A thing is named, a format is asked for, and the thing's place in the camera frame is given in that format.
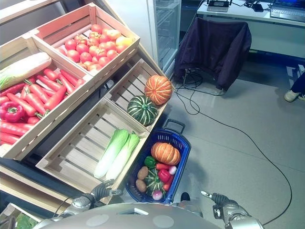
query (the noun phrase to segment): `person's foot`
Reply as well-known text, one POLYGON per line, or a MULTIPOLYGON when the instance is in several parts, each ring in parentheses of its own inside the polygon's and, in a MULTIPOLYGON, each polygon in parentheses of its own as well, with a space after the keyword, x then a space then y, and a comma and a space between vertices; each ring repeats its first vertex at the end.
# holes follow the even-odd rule
POLYGON ((291 90, 289 90, 288 92, 286 92, 286 94, 284 95, 284 99, 287 101, 287 102, 292 102, 294 99, 296 99, 296 97, 299 95, 300 93, 297 92, 293 92, 291 90))
POLYGON ((298 96, 298 98, 301 99, 301 100, 303 100, 303 101, 305 101, 305 94, 300 94, 300 95, 298 96))

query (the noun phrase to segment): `electronic device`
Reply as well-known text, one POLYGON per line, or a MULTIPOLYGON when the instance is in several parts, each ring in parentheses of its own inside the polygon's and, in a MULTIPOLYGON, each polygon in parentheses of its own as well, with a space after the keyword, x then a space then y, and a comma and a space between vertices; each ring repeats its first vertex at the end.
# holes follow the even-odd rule
POLYGON ((275 0, 270 17, 305 22, 305 0, 275 0))
POLYGON ((230 2, 227 1, 207 1, 208 3, 208 8, 206 9, 207 11, 216 11, 216 12, 228 12, 229 10, 229 5, 232 4, 232 0, 230 2))
POLYGON ((263 9, 261 4, 252 4, 252 9, 255 12, 263 12, 264 11, 264 9, 263 9))

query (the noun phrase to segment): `white desk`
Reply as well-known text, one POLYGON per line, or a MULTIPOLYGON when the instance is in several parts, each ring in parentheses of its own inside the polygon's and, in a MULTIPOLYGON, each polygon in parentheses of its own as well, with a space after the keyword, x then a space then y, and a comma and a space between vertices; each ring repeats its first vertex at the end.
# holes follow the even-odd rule
MULTIPOLYGON (((244 4, 241 0, 233 2, 244 4)), ((228 12, 206 11, 205 4, 197 11, 204 19, 247 22, 252 35, 251 49, 305 58, 305 23, 270 18, 269 11, 254 12, 251 8, 234 4, 229 6, 228 12)), ((268 3, 261 4, 263 9, 268 8, 268 3)))

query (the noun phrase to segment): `wooden produce crate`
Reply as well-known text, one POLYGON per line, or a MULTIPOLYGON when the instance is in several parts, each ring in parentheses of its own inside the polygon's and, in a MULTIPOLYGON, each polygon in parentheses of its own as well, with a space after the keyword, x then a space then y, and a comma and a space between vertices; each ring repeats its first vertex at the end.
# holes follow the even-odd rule
MULTIPOLYGON (((113 102, 115 105, 120 107, 127 114, 127 106, 130 100, 136 95, 145 95, 144 87, 146 81, 152 75, 157 75, 157 73, 143 60, 140 59, 127 73, 126 75, 118 81, 118 83, 106 94, 106 98, 113 102)), ((138 124, 142 125, 148 131, 151 131, 155 124, 157 123, 159 117, 161 116, 163 110, 167 106, 167 103, 163 105, 156 105, 158 114, 155 121, 144 127, 137 120, 138 124)))
MULTIPOLYGON (((94 76, 95 83, 97 86, 100 86, 137 52, 140 38, 123 24, 95 4, 90 3, 32 30, 31 33, 36 42, 40 42, 45 46, 49 46, 52 50, 55 50, 55 48, 64 47, 64 42, 67 39, 73 39, 77 34, 88 36, 91 32, 92 24, 99 24, 103 28, 116 29, 125 37, 132 38, 133 40, 133 43, 128 48, 101 70, 95 73, 87 72, 94 76)), ((70 63, 81 68, 77 63, 71 61, 63 54, 59 52, 56 53, 64 57, 70 63)))
POLYGON ((95 90, 92 76, 87 75, 85 71, 70 64, 65 58, 48 50, 48 48, 36 46, 29 33, 0 46, 0 69, 40 51, 46 52, 52 58, 49 68, 54 69, 56 72, 59 69, 63 69, 75 77, 84 79, 86 83, 50 111, 15 144, 8 148, 0 146, 1 157, 14 158, 16 160, 23 159, 56 125, 95 90))
MULTIPOLYGON (((82 192, 91 192, 104 180, 103 177, 96 179, 93 173, 116 129, 135 132, 140 138, 139 144, 112 186, 112 189, 117 189, 149 132, 105 98, 102 98, 36 167, 82 192)), ((102 202, 108 204, 110 199, 111 197, 103 198, 102 202)))

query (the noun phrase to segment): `cable on floor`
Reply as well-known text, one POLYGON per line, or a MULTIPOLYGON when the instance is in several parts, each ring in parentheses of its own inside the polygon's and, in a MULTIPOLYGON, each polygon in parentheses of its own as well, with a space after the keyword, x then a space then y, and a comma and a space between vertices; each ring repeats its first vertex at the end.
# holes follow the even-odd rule
MULTIPOLYGON (((191 83, 188 83, 188 84, 195 84, 195 87, 193 87, 193 88, 197 88, 199 85, 201 85, 201 83, 203 82, 203 77, 200 75, 200 74, 198 74, 198 73, 190 73, 189 74, 189 76, 190 77, 192 77, 192 79, 193 79, 193 82, 191 82, 191 83), (200 76, 201 77, 201 79, 199 80, 199 84, 197 85, 197 83, 198 83, 198 81, 196 81, 195 80, 195 78, 194 78, 194 76, 200 76)), ((228 125, 228 124, 225 124, 225 123, 223 123, 223 122, 220 122, 220 121, 218 121, 218 120, 216 120, 216 119, 214 119, 214 118, 212 118, 212 117, 210 117, 210 116, 208 116, 208 115, 206 115, 206 114, 204 114, 204 113, 202 113, 201 111, 200 111, 200 107, 199 107, 199 105, 194 101, 194 100, 192 100, 192 96, 194 95, 194 93, 195 93, 195 90, 193 90, 193 93, 191 94, 191 96, 190 96, 190 98, 187 98, 187 97, 185 97, 185 96, 183 96, 183 95, 181 95, 180 93, 178 93, 178 91, 179 90, 181 90, 181 89, 186 89, 186 88, 183 88, 183 84, 180 86, 180 87, 178 87, 177 88, 177 90, 176 90, 176 94, 177 94, 177 96, 178 96, 178 98, 181 100, 181 102, 183 103, 183 105, 184 105, 184 108, 185 108, 185 110, 186 110, 186 112, 188 113, 188 114, 190 114, 190 115, 197 115, 197 114, 202 114, 202 115, 204 115, 204 116, 206 116, 207 118, 210 118, 210 119, 212 119, 213 121, 215 121, 215 122, 217 122, 217 123, 220 123, 220 124, 222 124, 222 125, 224 125, 224 126, 227 126, 227 127, 229 127, 229 128, 232 128, 232 129, 235 129, 235 130, 237 130, 237 131, 239 131, 239 132, 241 132, 241 133, 243 133, 243 134, 245 134, 250 140, 251 140, 251 142, 255 145, 255 147, 259 150, 259 152, 283 175, 283 177, 285 178, 285 180, 287 181, 287 183, 288 183, 288 185, 289 185, 289 189, 290 189, 290 200, 289 200, 289 203, 288 203, 288 205, 286 206, 286 208, 283 210, 283 212, 282 213, 280 213, 279 215, 277 215, 276 217, 274 217, 273 219, 271 219, 271 220, 269 220, 268 222, 266 222, 266 223, 264 223, 263 224, 263 226, 265 226, 265 225, 267 225, 268 223, 271 223, 272 221, 274 221, 274 220, 276 220, 277 218, 279 218, 279 217, 281 217, 286 211, 287 211, 287 209, 289 208, 289 206, 290 206, 290 204, 291 204, 291 201, 292 201, 292 189, 291 189, 291 184, 290 184, 290 182, 289 182, 289 180, 288 180, 288 178, 286 177, 286 175, 281 171, 281 169, 279 168, 279 167, 277 167, 263 152, 262 152, 262 150, 258 147, 258 145, 255 143, 255 141, 245 132, 245 131, 243 131, 243 130, 241 130, 241 129, 239 129, 239 128, 237 128, 237 127, 234 127, 234 126, 231 126, 231 125, 228 125), (196 113, 191 113, 191 112, 189 112, 188 110, 187 110, 187 108, 186 108, 186 105, 185 105, 185 103, 184 103, 184 101, 182 100, 182 98, 181 97, 183 97, 183 98, 186 98, 187 100, 189 100, 189 103, 190 103, 190 105, 191 105, 191 107, 196 111, 196 113)))

